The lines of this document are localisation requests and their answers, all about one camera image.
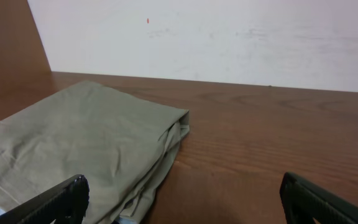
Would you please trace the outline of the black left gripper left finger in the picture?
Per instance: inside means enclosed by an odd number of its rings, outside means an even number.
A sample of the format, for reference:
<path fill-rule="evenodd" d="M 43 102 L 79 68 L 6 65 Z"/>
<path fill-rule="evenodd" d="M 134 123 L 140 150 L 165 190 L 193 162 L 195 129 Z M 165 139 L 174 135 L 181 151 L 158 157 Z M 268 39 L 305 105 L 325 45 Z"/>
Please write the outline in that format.
<path fill-rule="evenodd" d="M 77 174 L 0 215 L 0 224 L 81 224 L 89 199 L 88 181 Z"/>

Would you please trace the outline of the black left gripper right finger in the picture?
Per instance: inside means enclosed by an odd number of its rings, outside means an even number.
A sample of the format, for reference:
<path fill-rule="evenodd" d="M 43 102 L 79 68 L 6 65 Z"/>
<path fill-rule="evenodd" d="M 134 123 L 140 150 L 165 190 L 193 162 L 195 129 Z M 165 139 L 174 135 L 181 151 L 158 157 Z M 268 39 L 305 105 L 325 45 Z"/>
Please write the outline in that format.
<path fill-rule="evenodd" d="M 305 178 L 287 172 L 280 198 L 288 224 L 358 224 L 358 207 Z"/>

